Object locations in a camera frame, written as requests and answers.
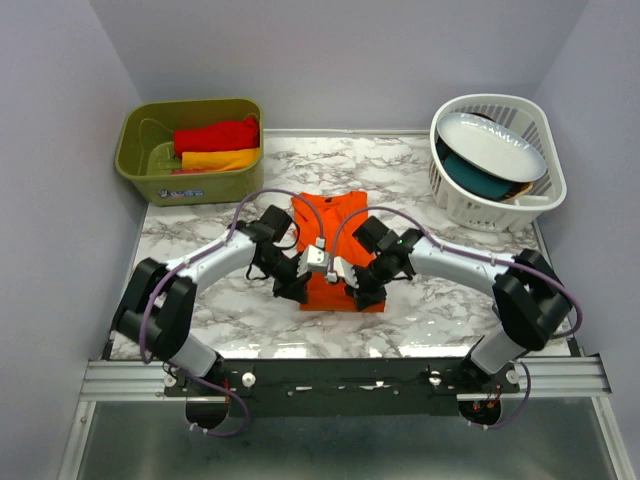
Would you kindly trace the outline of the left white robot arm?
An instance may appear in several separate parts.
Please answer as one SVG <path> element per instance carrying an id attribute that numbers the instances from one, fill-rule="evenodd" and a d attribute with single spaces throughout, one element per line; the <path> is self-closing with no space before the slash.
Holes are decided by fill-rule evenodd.
<path id="1" fill-rule="evenodd" d="M 146 258 L 135 267 L 113 317 L 115 331 L 144 341 L 151 356 L 188 371 L 187 382 L 201 395 L 222 380 L 222 356 L 190 333 L 196 296 L 227 275 L 257 267 L 273 280 L 273 296 L 308 302 L 311 275 L 298 272 L 300 254 L 289 257 L 278 245 L 293 219 L 270 206 L 254 221 L 238 221 L 230 239 L 220 239 L 186 259 L 164 263 Z"/>

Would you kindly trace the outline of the orange t shirt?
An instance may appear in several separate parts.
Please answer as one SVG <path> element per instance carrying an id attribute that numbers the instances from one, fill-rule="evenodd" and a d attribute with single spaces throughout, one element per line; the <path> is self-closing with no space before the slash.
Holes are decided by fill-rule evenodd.
<path id="1" fill-rule="evenodd" d="M 368 196 L 364 191 L 351 191 L 344 195 L 328 197 L 301 193 L 301 197 L 314 205 L 320 213 L 324 226 L 326 251 L 333 248 L 339 225 L 347 216 L 368 206 Z M 319 236 L 319 227 L 311 208 L 297 197 L 291 199 L 294 221 L 300 227 L 297 250 L 303 252 L 314 244 Z M 354 266 L 366 267 L 374 258 L 353 237 L 355 230 L 368 218 L 368 213 L 360 213 L 352 218 L 341 230 L 336 255 Z M 329 284 L 320 273 L 314 273 L 307 283 L 308 302 L 302 304 L 303 311 L 356 312 L 355 301 L 345 292 L 345 284 Z"/>

